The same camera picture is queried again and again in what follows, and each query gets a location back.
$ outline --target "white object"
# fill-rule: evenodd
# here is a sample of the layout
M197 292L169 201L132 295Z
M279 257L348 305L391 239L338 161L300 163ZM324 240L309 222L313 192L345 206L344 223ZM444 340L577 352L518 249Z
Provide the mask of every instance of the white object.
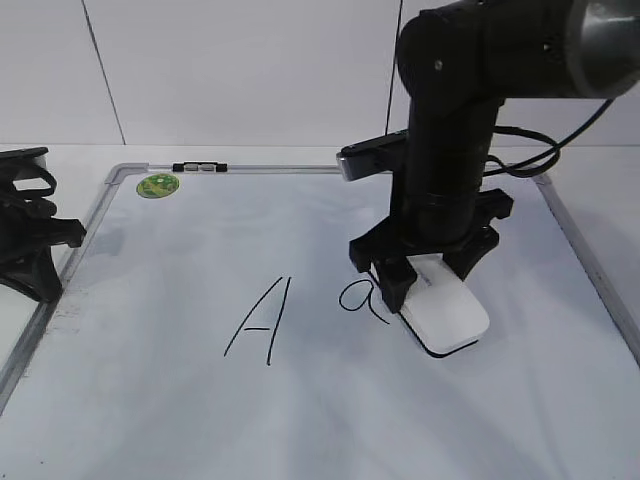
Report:
M444 357L474 344L489 328L489 315L467 285L439 256L412 259L418 280L401 313L431 355Z

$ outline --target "whiteboard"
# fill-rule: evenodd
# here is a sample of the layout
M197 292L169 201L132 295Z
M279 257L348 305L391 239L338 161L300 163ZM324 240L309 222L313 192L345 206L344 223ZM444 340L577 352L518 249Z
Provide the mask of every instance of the whiteboard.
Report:
M640 477L637 366L533 182L488 183L516 200L468 281L492 327L435 360L377 297L389 325L338 306L388 176L244 172L159 200L125 178L0 417L0 476Z

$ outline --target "whiteboard frame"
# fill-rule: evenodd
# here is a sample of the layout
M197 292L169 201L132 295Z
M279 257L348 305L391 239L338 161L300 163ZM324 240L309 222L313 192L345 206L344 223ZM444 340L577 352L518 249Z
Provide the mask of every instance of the whiteboard frame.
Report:
M63 289L67 287L89 245L93 241L96 231L109 210L111 201L125 178L130 175L147 173L172 173L173 165L151 165L148 163L123 163L116 165L104 182L104 187L85 219L87 236L82 247L72 249L60 270L60 280ZM340 174L337 166L251 166L229 165L225 173L213 171L184 171L181 175L229 175L229 174ZM614 290L612 283L605 274L605 270L584 240L580 230L573 221L569 211L558 196L551 179L543 174L536 177L535 183L541 191L547 206L560 225L564 236L576 253L585 269L589 280L596 288L600 299L609 312L616 327L631 350L636 362L640 366L640 329L633 319L631 312L624 305L620 296ZM22 335L16 342L7 362L0 369L0 416L4 411L20 378L28 367L35 350L42 339L47 325L53 317L58 302L40 303L34 310Z

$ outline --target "black cable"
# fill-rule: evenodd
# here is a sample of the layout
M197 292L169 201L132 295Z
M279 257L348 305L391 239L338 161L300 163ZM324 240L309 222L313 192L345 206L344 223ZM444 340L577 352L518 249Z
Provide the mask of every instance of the black cable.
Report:
M343 298L346 295L346 293L352 288L355 287L356 285L360 285L361 283L368 283L369 284L369 291L367 292L367 295L364 297L364 300L362 300L362 303L360 305L358 305L355 308L349 308L347 307L344 302L343 302ZM368 278L363 278L361 280L356 280L355 282L350 283L349 285L347 285L344 290L342 290L342 293L340 294L340 297L338 298L338 303L340 304L340 306L346 310L347 312L357 312L358 310L360 310L362 307L365 306L365 304L369 307L369 310L371 311L371 313L381 322L386 323L387 325L390 325L389 322L387 322L384 318L382 318L380 315L378 315L378 313L373 309L373 305L371 304L371 296L373 295L373 291L375 290L375 284L373 281L369 280Z
M553 140L551 137L548 137L547 135L544 135L538 132L533 132L531 130L524 130L516 127L500 127L500 126L496 127L495 132L499 135L513 135L513 136L529 138L532 140L540 141L548 145L551 145L551 148L528 160L510 164L510 165L505 164L498 157L494 155L490 155L487 161L497 163L500 166L500 168L496 170L489 170L488 172L484 173L484 176L491 177L494 175L501 175L503 173L506 173L513 177L531 178L537 175L541 175L542 173L545 173L554 165L556 165L558 161L560 161L562 149L567 145L569 145L571 142L573 142L576 138L582 135L589 128L591 128L591 126L593 126L593 124L596 123L605 114L605 112L609 110L609 108L611 108L611 105L613 105L613 102L614 100L605 101L600 106L600 108L598 108L598 110L596 110L596 112L580 128L578 128L575 132L573 132L571 135L569 135L567 138L565 138L561 142L556 142L555 140ZM544 160L549 157L551 158L541 165L537 165L531 168L525 168L525 167L529 167L530 165L533 165L536 162L539 162L540 160Z

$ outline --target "wire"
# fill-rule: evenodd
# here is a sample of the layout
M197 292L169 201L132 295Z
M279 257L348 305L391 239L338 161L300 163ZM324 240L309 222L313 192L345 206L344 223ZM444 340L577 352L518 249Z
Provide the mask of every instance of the wire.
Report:
M502 160L500 160L495 155L490 155L487 159L487 162L497 163L500 168L495 170L489 170L488 172L484 173L484 176L492 177L494 175L501 175L506 173L508 175L511 175L512 177L517 177L517 178L532 178L537 175L541 175L545 173L560 161L560 157L562 155L562 149L567 145L569 145L571 142L573 142L576 138L578 138L584 132L586 132L589 128L591 128L591 126L593 126L593 124L596 123L605 114L605 112L609 110L609 108L611 108L611 105L613 105L613 103L614 103L614 100L605 101L600 106L600 108L598 108L598 110L596 110L596 112L580 128L578 128L575 132L573 132L571 135L569 135L567 138L565 138L561 142L556 142L555 140L553 140L551 137L548 137L547 135L544 135L539 132L534 132L531 130L524 130L516 127L500 127L500 126L496 127L495 133L499 135L513 135L518 137L529 138L532 140L546 143L550 145L551 148L528 160L509 164L509 165L505 164ZM549 157L551 158L546 162L544 162L543 164L530 167L531 165L534 165L536 162L547 159Z

